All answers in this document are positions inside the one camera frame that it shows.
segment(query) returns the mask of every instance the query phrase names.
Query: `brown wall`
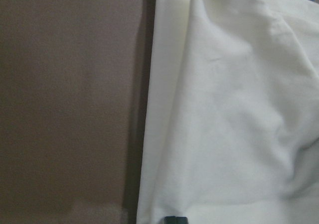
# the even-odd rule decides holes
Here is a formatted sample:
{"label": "brown wall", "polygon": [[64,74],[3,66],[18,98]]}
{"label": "brown wall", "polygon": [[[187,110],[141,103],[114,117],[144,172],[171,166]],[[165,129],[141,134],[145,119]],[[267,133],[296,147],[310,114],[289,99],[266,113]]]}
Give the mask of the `brown wall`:
{"label": "brown wall", "polygon": [[135,222],[155,0],[0,0],[0,223]]}

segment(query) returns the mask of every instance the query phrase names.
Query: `wall surface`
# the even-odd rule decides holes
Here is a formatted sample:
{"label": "wall surface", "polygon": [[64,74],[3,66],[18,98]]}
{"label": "wall surface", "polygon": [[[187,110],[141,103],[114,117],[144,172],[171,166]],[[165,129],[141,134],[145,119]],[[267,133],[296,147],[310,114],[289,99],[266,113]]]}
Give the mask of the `wall surface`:
{"label": "wall surface", "polygon": [[134,223],[155,0],[0,0],[0,223]]}

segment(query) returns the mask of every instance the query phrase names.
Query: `fabric fold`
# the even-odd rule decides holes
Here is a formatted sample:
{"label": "fabric fold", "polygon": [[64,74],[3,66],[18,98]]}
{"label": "fabric fold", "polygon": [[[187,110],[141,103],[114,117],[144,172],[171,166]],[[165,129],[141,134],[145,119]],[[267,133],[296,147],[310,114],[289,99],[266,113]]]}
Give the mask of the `fabric fold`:
{"label": "fabric fold", "polygon": [[187,25],[175,34],[176,21],[161,21],[163,1],[138,223],[171,215],[319,221],[319,27],[311,17],[319,6],[295,0],[309,8],[298,15],[280,6],[285,0],[187,0],[189,13],[179,17]]}

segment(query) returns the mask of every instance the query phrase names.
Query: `white curtain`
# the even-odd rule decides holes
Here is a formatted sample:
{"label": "white curtain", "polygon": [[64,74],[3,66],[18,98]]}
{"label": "white curtain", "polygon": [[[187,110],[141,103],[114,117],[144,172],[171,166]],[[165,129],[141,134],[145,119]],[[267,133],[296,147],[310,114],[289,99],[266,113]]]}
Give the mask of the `white curtain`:
{"label": "white curtain", "polygon": [[319,223],[319,5],[157,0],[138,224]]}

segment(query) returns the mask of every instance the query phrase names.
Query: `black object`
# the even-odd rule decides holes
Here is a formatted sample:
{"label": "black object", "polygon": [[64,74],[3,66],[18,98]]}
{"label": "black object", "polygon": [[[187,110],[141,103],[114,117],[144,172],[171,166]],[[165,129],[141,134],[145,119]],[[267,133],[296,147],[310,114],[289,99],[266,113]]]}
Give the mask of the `black object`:
{"label": "black object", "polygon": [[163,224],[188,224],[186,217],[165,217]]}

